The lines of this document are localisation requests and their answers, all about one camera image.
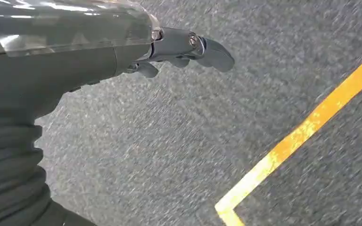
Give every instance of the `yellow tape line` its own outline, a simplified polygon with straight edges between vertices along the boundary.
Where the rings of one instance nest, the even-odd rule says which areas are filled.
[[[233,209],[361,90],[362,65],[219,200],[215,209],[225,224],[243,226]]]

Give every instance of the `robotic hand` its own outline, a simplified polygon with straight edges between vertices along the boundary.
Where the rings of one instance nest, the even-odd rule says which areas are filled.
[[[50,198],[36,118],[62,95],[122,73],[154,77],[150,62],[190,60],[230,70],[218,42],[159,27],[124,0],[0,0],[0,226],[93,226]]]
[[[190,60],[205,67],[214,67],[227,72],[234,66],[231,54],[218,42],[196,35],[194,32],[163,27],[157,33],[149,52],[133,62],[126,73],[140,72],[148,78],[155,77],[158,70],[149,62],[168,61],[183,68]]]

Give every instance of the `transparent plastic casing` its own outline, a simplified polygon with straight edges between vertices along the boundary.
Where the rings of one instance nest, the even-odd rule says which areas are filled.
[[[0,53],[150,44],[157,19],[126,0],[0,0]]]

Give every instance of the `prosthetic hand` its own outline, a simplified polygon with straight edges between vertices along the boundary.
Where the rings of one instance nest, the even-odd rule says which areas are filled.
[[[218,42],[160,27],[139,5],[109,0],[0,0],[0,226],[91,226],[51,200],[34,120],[62,95],[122,73],[154,77],[150,62],[190,60],[221,72]]]

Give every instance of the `black sleeve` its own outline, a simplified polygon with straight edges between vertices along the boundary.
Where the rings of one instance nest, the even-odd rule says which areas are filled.
[[[40,136],[39,126],[0,124],[0,226],[94,226],[51,199],[33,145]]]
[[[43,157],[34,142],[35,119],[52,112],[62,95],[120,75],[150,45],[55,54],[0,55],[0,226],[94,226],[52,201]]]

